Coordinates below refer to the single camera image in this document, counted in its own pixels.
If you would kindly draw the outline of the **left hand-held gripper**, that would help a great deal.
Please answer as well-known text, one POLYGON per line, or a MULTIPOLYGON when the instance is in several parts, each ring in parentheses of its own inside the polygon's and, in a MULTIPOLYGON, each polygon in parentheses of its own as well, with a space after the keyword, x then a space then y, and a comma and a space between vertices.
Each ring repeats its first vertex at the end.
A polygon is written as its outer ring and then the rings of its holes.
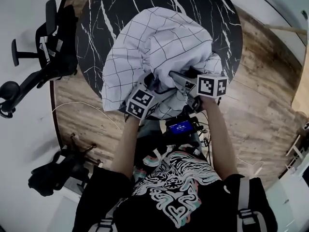
POLYGON ((170 97, 170 91, 163 94, 152 93, 155 88, 155 76, 145 72, 138 79, 138 88, 126 103, 126 113, 140 120, 152 115, 159 104, 170 97))

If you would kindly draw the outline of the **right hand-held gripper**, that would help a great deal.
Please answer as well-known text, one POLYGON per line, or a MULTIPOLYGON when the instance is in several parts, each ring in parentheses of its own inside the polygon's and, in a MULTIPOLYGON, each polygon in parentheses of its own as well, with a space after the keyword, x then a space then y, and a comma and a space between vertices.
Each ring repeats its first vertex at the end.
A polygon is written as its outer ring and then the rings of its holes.
POLYGON ((228 87, 228 77, 218 74, 199 74, 195 78, 189 78, 181 73, 170 71, 169 76, 182 87, 182 91, 188 97, 187 105, 195 113, 201 111, 200 97, 221 98, 226 94, 228 87))

